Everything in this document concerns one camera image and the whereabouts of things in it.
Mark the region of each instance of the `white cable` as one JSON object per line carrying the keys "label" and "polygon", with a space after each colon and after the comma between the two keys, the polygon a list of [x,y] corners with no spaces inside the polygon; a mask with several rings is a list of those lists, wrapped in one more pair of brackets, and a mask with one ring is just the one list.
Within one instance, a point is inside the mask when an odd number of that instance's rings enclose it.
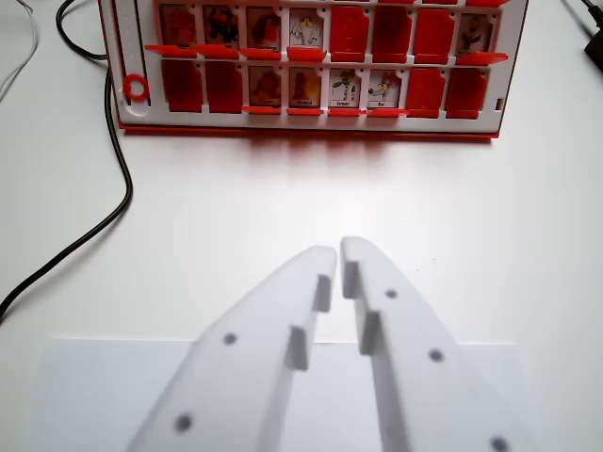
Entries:
{"label": "white cable", "polygon": [[24,2],[24,0],[17,0],[17,2],[19,2],[23,6],[23,8],[25,8],[25,11],[27,11],[29,21],[31,22],[31,32],[33,34],[33,40],[31,42],[31,49],[29,50],[29,54],[27,54],[27,58],[22,63],[20,63],[15,69],[13,69],[7,75],[7,77],[2,80],[2,83],[0,83],[0,102],[2,102],[4,96],[6,96],[8,90],[10,89],[10,86],[12,85],[12,82],[15,80],[15,78],[17,78],[17,75],[19,75],[21,69],[24,68],[25,64],[27,64],[31,57],[34,56],[34,54],[36,53],[36,49],[38,48],[38,30],[36,28],[36,21],[34,21],[34,10],[26,2]]}

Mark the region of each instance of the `cartoon character picture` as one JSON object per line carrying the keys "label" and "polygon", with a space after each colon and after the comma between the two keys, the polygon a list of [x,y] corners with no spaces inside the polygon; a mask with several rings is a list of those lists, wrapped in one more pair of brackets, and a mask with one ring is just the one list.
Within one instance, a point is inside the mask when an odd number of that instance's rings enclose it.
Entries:
{"label": "cartoon character picture", "polygon": [[331,70],[329,106],[356,108],[360,101],[360,77],[354,69]]}
{"label": "cartoon character picture", "polygon": [[394,71],[372,71],[368,80],[368,106],[398,106],[400,80]]}
{"label": "cartoon character picture", "polygon": [[205,42],[238,47],[238,17],[226,6],[204,7]]}
{"label": "cartoon character picture", "polygon": [[247,8],[247,30],[249,47],[281,50],[281,18],[272,8]]}
{"label": "cartoon character picture", "polygon": [[485,14],[463,14],[457,42],[457,55],[484,52],[488,49],[492,26]]}
{"label": "cartoon character picture", "polygon": [[291,68],[289,85],[291,106],[320,105],[320,77],[311,68]]}
{"label": "cartoon character picture", "polygon": [[291,45],[322,48],[323,21],[315,9],[291,9],[289,12]]}
{"label": "cartoon character picture", "polygon": [[281,75],[271,67],[249,68],[250,104],[281,106]]}
{"label": "cartoon character picture", "polygon": [[159,19],[164,44],[188,46],[196,42],[195,16],[185,5],[159,5]]}

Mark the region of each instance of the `white table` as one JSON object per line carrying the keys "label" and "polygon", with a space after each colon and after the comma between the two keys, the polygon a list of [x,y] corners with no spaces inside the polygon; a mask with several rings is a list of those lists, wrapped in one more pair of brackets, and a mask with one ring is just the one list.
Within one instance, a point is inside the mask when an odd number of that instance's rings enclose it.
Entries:
{"label": "white table", "polygon": [[[94,3],[65,25],[102,52]],[[60,40],[60,1],[30,4],[40,48],[0,104],[2,296],[123,194],[105,69]],[[0,9],[5,73],[29,48],[29,24],[16,2]],[[585,43],[561,3],[531,1],[490,143],[122,137],[132,207],[0,328],[0,449],[27,448],[48,337],[192,339],[294,253],[358,234],[387,250],[459,342],[523,346],[545,450],[601,450],[603,74]],[[318,339],[354,338],[337,288]]]}

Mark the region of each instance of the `red plastic tab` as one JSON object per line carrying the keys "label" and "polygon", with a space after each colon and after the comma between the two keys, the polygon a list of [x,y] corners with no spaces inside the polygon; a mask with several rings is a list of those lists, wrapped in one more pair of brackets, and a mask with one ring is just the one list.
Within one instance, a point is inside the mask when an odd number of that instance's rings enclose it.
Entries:
{"label": "red plastic tab", "polygon": [[145,45],[144,48],[166,58],[197,57],[197,52],[192,48],[178,47],[177,45]]}
{"label": "red plastic tab", "polygon": [[457,56],[456,64],[459,66],[488,66],[509,59],[507,54],[496,52],[474,52],[473,54]]}
{"label": "red plastic tab", "polygon": [[[134,94],[132,92],[132,82],[139,82],[142,85],[142,93]],[[132,101],[142,102],[149,98],[149,82],[142,75],[137,73],[129,73],[123,79],[123,92]]]}
{"label": "red plastic tab", "polygon": [[376,7],[373,26],[373,62],[405,63],[413,20],[406,8]]}
{"label": "red plastic tab", "polygon": [[446,79],[439,69],[413,69],[408,85],[406,108],[409,118],[437,118]]}
{"label": "red plastic tab", "polygon": [[235,63],[207,61],[205,63],[205,78],[210,113],[241,112],[243,81]]}
{"label": "red plastic tab", "polygon": [[361,110],[360,108],[329,108],[329,116],[358,118],[360,115],[364,115],[366,113],[366,110]]}
{"label": "red plastic tab", "polygon": [[281,53],[275,52],[272,49],[244,48],[241,49],[241,54],[247,59],[264,59],[270,61],[278,61],[281,59]]}
{"label": "red plastic tab", "polygon": [[250,115],[280,115],[283,110],[276,106],[243,106]]}
{"label": "red plastic tab", "polygon": [[510,0],[467,0],[468,7],[498,8]]}
{"label": "red plastic tab", "polygon": [[224,44],[197,44],[192,48],[206,58],[238,59],[238,51]]}
{"label": "red plastic tab", "polygon": [[454,19],[450,17],[449,9],[422,8],[417,16],[415,63],[448,63],[454,32]]}
{"label": "red plastic tab", "polygon": [[203,82],[194,61],[164,59],[161,61],[161,74],[170,111],[201,111],[204,103]]}
{"label": "red plastic tab", "polygon": [[324,113],[320,108],[288,108],[286,112],[292,116],[320,116]]}
{"label": "red plastic tab", "polygon": [[408,110],[403,108],[373,108],[367,112],[370,118],[397,118],[406,114]]}
{"label": "red plastic tab", "polygon": [[486,95],[488,80],[480,69],[453,69],[448,81],[447,118],[476,120]]}
{"label": "red plastic tab", "polygon": [[333,7],[331,60],[364,61],[367,41],[368,17],[363,7]]}
{"label": "red plastic tab", "polygon": [[290,46],[286,48],[286,55],[291,61],[322,61],[327,51],[317,47]]}
{"label": "red plastic tab", "polygon": [[365,60],[365,54],[356,54],[354,52],[332,52],[331,61],[348,61],[362,63]]}

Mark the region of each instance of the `red circle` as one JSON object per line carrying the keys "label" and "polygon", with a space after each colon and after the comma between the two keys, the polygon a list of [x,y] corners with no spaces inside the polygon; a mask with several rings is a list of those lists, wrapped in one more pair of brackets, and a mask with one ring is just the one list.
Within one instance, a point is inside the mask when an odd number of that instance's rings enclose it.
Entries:
{"label": "red circle", "polygon": [[[139,82],[142,85],[142,93],[134,94],[132,92],[132,82]],[[125,91],[125,95],[128,96],[133,101],[146,101],[149,97],[149,82],[142,75],[137,73],[129,73],[123,79],[123,91]]]}

